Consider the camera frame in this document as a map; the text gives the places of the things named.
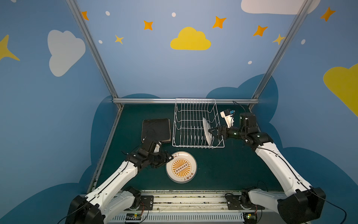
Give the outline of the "white round plate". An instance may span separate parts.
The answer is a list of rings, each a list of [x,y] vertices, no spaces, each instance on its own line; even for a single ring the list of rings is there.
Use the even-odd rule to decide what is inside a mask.
[[[202,123],[203,123],[203,130],[204,130],[204,134],[205,134],[205,137],[206,137],[206,140],[207,140],[207,143],[209,146],[212,146],[212,134],[210,133],[210,124],[209,122],[203,118],[202,119]]]
[[[168,177],[175,183],[188,183],[197,173],[195,158],[185,151],[179,151],[171,155],[172,160],[166,164]]]

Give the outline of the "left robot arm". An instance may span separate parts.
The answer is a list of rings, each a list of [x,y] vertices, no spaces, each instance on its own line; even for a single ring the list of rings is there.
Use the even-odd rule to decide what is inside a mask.
[[[159,141],[144,140],[138,149],[130,152],[120,167],[99,187],[85,196],[76,196],[63,219],[66,224],[107,224],[121,211],[137,207],[141,193],[127,188],[120,196],[116,194],[138,172],[151,166],[159,168],[173,160],[173,156],[161,149]]]

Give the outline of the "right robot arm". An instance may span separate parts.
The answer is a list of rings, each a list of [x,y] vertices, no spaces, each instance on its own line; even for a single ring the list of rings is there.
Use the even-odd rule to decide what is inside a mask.
[[[253,113],[240,114],[240,126],[234,126],[232,112],[223,111],[226,125],[211,128],[206,119],[203,129],[209,145],[214,138],[226,140],[240,139],[265,162],[280,183],[284,194],[276,195],[259,188],[245,189],[241,192],[240,206],[249,210],[262,206],[280,215],[287,224],[303,224],[319,219],[324,207],[326,194],[321,188],[314,188],[290,165],[280,153],[273,139],[260,132]]]

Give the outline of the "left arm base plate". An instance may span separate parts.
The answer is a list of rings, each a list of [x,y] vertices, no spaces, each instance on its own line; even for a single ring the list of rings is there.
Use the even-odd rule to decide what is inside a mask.
[[[153,210],[153,196],[135,197],[132,206],[127,211],[152,211]]]

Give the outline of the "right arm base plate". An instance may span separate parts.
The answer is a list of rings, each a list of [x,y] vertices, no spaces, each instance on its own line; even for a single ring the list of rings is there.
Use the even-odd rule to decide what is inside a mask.
[[[264,210],[265,207],[260,206],[260,205],[256,205],[253,204],[250,199],[249,196],[244,194],[244,195],[234,195],[231,193],[227,193],[224,195],[226,201],[227,201],[227,206],[229,210]]]

